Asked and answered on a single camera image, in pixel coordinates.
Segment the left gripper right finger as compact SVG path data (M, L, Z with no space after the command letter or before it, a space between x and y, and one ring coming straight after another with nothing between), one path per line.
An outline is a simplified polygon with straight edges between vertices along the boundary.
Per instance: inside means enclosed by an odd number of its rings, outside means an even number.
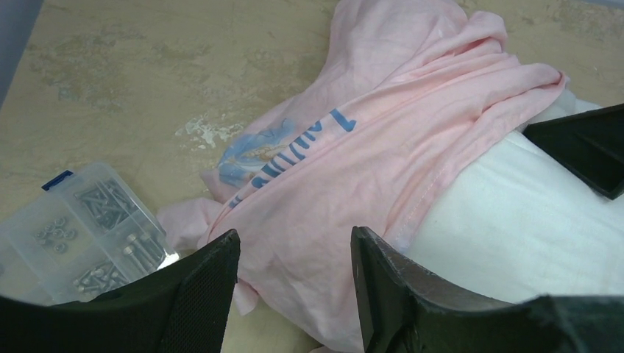
M368 227L351 234L366 352L621 352L623 298L539 296L502 302L457 286Z

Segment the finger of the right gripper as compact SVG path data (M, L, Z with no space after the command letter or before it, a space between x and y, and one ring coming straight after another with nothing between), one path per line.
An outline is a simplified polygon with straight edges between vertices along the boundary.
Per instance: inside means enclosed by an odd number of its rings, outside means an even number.
M530 124L523 135L607 199L623 195L623 105Z

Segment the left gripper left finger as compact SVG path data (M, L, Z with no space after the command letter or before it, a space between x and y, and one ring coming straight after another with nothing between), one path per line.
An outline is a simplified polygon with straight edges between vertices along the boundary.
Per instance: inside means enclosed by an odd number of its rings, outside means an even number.
M2 352L220 352L237 281L231 229L165 268L89 302L1 298Z

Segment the white pillow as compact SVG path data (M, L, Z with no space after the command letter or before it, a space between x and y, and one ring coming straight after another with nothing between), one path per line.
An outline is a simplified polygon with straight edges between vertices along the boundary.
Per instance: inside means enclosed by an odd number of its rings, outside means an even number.
M473 292L623 294L623 199L607 199L507 134L437 199L403 254Z

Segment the pink pillow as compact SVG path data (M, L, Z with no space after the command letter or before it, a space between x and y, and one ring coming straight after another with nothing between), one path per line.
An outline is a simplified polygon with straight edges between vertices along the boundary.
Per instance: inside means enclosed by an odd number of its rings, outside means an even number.
M568 79L505 51L503 19L454 1L340 1L326 63L161 209L176 249L241 239L234 299L263 300L334 352L362 352L353 227L407 249L461 171L548 108Z

